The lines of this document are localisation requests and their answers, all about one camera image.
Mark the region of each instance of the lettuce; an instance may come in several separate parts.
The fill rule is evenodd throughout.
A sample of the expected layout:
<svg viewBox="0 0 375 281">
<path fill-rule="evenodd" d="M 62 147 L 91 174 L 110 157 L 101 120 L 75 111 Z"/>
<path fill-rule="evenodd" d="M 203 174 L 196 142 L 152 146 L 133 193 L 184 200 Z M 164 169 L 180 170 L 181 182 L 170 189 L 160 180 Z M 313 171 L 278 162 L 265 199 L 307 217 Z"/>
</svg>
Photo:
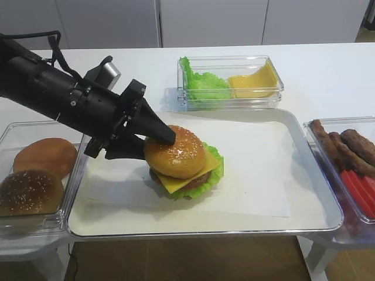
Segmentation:
<svg viewBox="0 0 375 281">
<path fill-rule="evenodd" d="M 191 197 L 196 198 L 201 196 L 206 191 L 209 191 L 213 186 L 215 186 L 220 179 L 224 176 L 224 157 L 222 157 L 216 148 L 213 146 L 209 146 L 206 143 L 203 142 L 203 146 L 212 153 L 212 155 L 218 159 L 221 164 L 213 169 L 211 171 L 211 175 L 206 183 L 202 184 L 200 187 L 197 187 L 196 189 L 190 189 L 190 190 L 177 190 L 176 192 L 173 192 L 170 194 L 170 196 L 174 199 L 181 199 L 184 197 Z"/>
<path fill-rule="evenodd" d="M 213 73 L 194 73 L 187 57 L 180 59 L 180 65 L 186 73 L 186 89 L 190 100 L 211 100 L 231 98 L 229 84 L 222 78 L 218 78 Z"/>
</svg>

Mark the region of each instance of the burger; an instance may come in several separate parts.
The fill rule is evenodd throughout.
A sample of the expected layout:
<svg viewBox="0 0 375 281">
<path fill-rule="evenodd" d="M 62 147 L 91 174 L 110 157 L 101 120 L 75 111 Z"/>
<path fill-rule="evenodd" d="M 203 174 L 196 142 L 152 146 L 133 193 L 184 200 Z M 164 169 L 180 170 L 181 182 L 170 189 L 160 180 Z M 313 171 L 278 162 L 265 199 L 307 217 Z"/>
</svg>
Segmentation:
<svg viewBox="0 0 375 281">
<path fill-rule="evenodd" d="M 175 125 L 174 145 L 145 139 L 145 159 L 151 178 L 174 199 L 196 198 L 209 191 L 224 176 L 224 158 L 191 131 Z"/>
</svg>

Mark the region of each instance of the white paper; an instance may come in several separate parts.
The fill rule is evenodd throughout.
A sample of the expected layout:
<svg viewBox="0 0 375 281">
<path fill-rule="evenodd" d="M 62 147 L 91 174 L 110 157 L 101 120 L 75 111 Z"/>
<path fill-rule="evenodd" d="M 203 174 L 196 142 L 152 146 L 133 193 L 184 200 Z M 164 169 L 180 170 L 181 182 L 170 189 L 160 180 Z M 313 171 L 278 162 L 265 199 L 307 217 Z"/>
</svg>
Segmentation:
<svg viewBox="0 0 375 281">
<path fill-rule="evenodd" d="M 149 176 L 145 161 L 98 157 L 88 164 L 87 184 L 81 195 L 91 200 L 126 205 L 134 211 L 218 211 L 289 217 L 283 182 L 290 176 L 293 144 L 287 128 L 278 122 L 184 119 L 164 120 L 193 131 L 224 156 L 224 177 L 205 195 L 171 200 Z"/>
</svg>

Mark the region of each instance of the robotic arm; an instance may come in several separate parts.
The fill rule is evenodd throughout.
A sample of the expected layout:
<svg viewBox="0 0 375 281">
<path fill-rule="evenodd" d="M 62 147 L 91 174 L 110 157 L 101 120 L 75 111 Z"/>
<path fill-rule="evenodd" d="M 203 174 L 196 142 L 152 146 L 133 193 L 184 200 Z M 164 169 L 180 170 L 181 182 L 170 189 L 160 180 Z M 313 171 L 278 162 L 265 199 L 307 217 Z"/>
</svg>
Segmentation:
<svg viewBox="0 0 375 281">
<path fill-rule="evenodd" d="M 48 36 L 51 59 L 43 59 L 14 41 L 41 36 Z M 136 135 L 167 145 L 175 143 L 174 131 L 146 102 L 145 85 L 132 80 L 121 95 L 110 91 L 119 76 L 110 56 L 81 77 L 65 61 L 60 37 L 58 31 L 0 33 L 0 96 L 90 136 L 85 154 L 93 158 L 105 149 L 106 159 L 144 159 L 144 141 Z M 65 72 L 54 68 L 56 60 Z"/>
</svg>

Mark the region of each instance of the floor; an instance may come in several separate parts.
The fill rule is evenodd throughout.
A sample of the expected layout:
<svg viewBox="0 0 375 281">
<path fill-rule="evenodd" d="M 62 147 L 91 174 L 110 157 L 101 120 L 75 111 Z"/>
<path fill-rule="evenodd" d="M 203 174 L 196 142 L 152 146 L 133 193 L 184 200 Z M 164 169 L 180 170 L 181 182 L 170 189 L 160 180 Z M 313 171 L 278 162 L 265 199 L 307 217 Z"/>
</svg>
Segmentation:
<svg viewBox="0 0 375 281">
<path fill-rule="evenodd" d="M 361 28 L 357 42 L 375 42 Z M 76 243 L 65 281 L 310 281 L 295 237 L 200 238 Z M 341 252 L 330 281 L 375 280 L 375 250 Z M 0 263 L 0 281 L 45 281 L 30 262 Z"/>
</svg>

